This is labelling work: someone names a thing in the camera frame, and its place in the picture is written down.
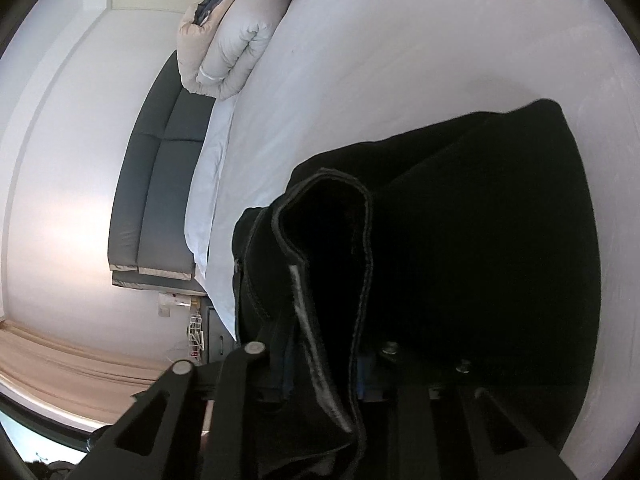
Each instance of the pillow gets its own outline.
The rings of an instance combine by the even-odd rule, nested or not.
[[[235,0],[222,0],[210,12],[201,25],[194,22],[199,4],[189,6],[178,27],[177,56],[180,81],[192,94],[206,94],[196,81],[198,69],[209,49],[218,26]]]
[[[204,57],[196,82],[206,95],[227,99],[241,91],[266,50],[291,0],[236,0]]]

